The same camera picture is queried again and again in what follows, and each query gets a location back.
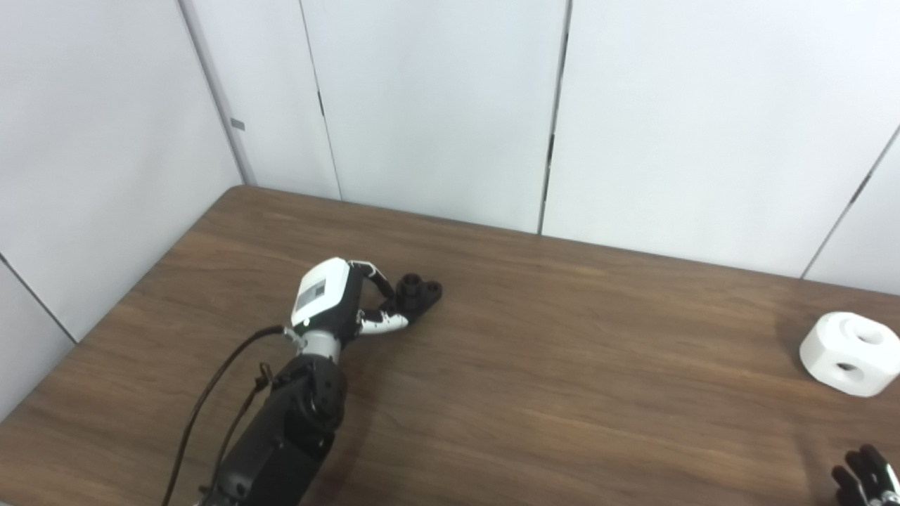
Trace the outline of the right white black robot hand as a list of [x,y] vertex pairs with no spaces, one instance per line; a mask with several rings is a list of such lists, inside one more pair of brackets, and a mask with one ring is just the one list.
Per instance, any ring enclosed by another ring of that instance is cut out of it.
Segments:
[[839,505],[898,505],[899,481],[887,458],[874,445],[846,452],[842,465],[830,470]]

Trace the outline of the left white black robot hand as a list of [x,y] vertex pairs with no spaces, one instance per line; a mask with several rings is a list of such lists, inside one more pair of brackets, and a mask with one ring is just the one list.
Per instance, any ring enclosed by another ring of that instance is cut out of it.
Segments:
[[364,281],[371,281],[393,302],[396,292],[388,279],[368,261],[331,257],[305,273],[290,314],[292,331],[302,336],[309,331],[325,331],[342,348],[360,335],[377,335],[405,329],[413,319],[386,306],[360,307]]

